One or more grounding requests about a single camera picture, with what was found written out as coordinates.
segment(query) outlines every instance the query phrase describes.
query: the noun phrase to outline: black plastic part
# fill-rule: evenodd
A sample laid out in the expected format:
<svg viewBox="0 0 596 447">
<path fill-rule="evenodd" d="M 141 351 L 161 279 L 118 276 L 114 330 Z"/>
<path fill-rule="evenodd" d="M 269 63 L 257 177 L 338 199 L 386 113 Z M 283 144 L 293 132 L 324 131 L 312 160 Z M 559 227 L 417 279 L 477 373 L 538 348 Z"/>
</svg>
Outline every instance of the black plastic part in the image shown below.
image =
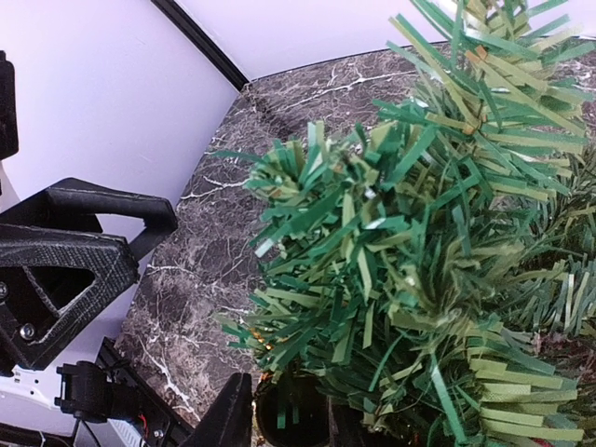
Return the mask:
<svg viewBox="0 0 596 447">
<path fill-rule="evenodd" d="M 18 151 L 15 67 L 7 61 L 7 54 L 0 51 L 0 160 Z"/>
<path fill-rule="evenodd" d="M 381 433 L 370 433 L 362 425 L 362 412 L 346 405 L 330 405 L 330 447 L 416 447 Z"/>
<path fill-rule="evenodd" d="M 144 220 L 130 243 L 97 214 Z M 176 229 L 170 203 L 66 179 L 0 214 L 0 375 L 44 370 L 139 280 L 138 262 Z"/>
<path fill-rule="evenodd" d="M 63 413 L 93 424 L 108 419 L 135 422 L 141 413 L 137 389 L 108 382 L 108 374 L 95 363 L 78 361 L 57 369 L 62 376 L 61 398 L 54 404 Z"/>
<path fill-rule="evenodd" d="M 255 420 L 261 434 L 273 447 L 324 447 L 329 444 L 327 397 L 318 392 L 314 376 L 282 375 L 276 384 L 261 381 L 256 392 Z M 285 413 L 286 426 L 278 428 Z"/>
<path fill-rule="evenodd" d="M 249 83 L 247 77 L 210 37 L 190 18 L 175 0 L 151 0 L 152 3 L 197 47 L 222 75 L 238 90 Z"/>
<path fill-rule="evenodd" d="M 250 447 L 252 380 L 235 373 L 201 419 L 183 447 Z"/>
<path fill-rule="evenodd" d="M 114 348 L 114 342 L 108 339 L 103 340 L 96 363 L 109 372 L 112 383 L 136 389 L 141 401 L 141 413 L 147 421 L 147 427 L 143 427 L 140 419 L 134 426 L 139 433 L 146 433 L 145 445 L 179 447 L 191 436 L 193 428 L 176 414 L 120 357 Z M 163 434 L 163 437 L 156 437 L 156 433 Z"/>
</svg>

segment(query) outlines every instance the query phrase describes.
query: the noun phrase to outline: marble surface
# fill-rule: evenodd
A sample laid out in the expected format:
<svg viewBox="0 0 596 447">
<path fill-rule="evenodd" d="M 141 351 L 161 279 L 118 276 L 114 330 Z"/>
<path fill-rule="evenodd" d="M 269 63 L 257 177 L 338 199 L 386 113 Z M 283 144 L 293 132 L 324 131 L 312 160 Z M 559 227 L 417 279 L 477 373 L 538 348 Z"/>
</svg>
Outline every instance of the marble surface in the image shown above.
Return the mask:
<svg viewBox="0 0 596 447">
<path fill-rule="evenodd" d="M 596 91 L 596 55 L 561 68 Z M 308 121 L 333 132 L 376 122 L 373 99 L 400 102 L 416 71 L 380 51 L 329 61 L 254 82 L 217 130 L 177 212 L 180 229 L 160 246 L 142 280 L 117 346 L 141 376 L 195 425 L 231 373 L 253 372 L 250 354 L 228 348 L 216 313 L 241 316 L 259 283 L 249 241 L 263 204 L 241 188 L 249 165 L 210 156 L 218 150 L 264 154 L 275 139 L 304 137 Z M 596 127 L 596 105 L 585 108 Z"/>
</svg>

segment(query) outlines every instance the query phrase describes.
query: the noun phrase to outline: fake pine branch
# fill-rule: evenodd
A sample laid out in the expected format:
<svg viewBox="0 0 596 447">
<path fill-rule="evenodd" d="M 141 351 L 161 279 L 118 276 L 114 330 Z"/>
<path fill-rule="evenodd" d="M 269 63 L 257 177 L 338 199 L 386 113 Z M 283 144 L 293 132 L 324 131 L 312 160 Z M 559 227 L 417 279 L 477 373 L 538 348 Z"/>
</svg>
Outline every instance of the fake pine branch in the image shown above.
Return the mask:
<svg viewBox="0 0 596 447">
<path fill-rule="evenodd" d="M 529 332 L 596 333 L 589 95 L 552 79 L 593 45 L 560 31 L 566 16 L 531 30 L 563 0 L 447 2 L 455 19 L 412 3 L 451 54 L 397 16 L 417 54 L 390 47 L 420 72 L 413 98 L 377 102 L 370 132 L 310 124 L 305 146 L 256 162 L 246 187 L 269 204 L 256 252 L 276 257 L 255 312 L 226 329 L 274 377 L 317 376 L 371 430 L 579 442 L 559 411 L 576 383 L 532 357 Z"/>
</svg>

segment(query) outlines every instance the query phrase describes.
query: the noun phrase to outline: screw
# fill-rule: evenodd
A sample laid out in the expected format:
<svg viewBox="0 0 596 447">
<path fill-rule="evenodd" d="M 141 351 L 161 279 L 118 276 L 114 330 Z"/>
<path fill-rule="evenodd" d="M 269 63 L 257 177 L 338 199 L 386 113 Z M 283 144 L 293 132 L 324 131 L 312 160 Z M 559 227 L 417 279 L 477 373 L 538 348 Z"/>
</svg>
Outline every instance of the screw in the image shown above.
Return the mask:
<svg viewBox="0 0 596 447">
<path fill-rule="evenodd" d="M 35 338 L 35 326 L 31 323 L 23 324 L 19 335 L 23 340 L 31 342 Z"/>
<path fill-rule="evenodd" d="M 8 286 L 5 282 L 0 281 L 0 303 L 8 297 Z"/>
</svg>

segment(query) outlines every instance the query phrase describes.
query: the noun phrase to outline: white surface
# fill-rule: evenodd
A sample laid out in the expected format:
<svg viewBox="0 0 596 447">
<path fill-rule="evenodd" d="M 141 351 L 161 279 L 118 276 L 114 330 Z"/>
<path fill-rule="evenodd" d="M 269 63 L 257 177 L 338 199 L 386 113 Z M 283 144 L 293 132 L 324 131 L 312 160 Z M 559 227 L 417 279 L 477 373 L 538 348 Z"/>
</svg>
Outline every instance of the white surface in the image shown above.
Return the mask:
<svg viewBox="0 0 596 447">
<path fill-rule="evenodd" d="M 407 45 L 388 19 L 404 15 L 427 40 L 440 35 L 408 0 L 178 0 L 249 79 L 311 63 Z M 531 5 L 543 0 L 530 0 Z M 569 0 L 536 26 L 568 13 L 596 34 L 596 2 Z"/>
<path fill-rule="evenodd" d="M 237 96 L 146 0 L 0 0 L 0 49 L 16 70 L 20 152 L 3 162 L 13 203 L 71 176 L 176 202 Z M 102 222 L 127 237 L 141 227 Z M 56 365 L 95 359 L 133 292 L 39 373 L 40 383 L 53 383 Z M 0 422 L 58 434 L 73 426 L 71 416 L 6 392 Z"/>
</svg>

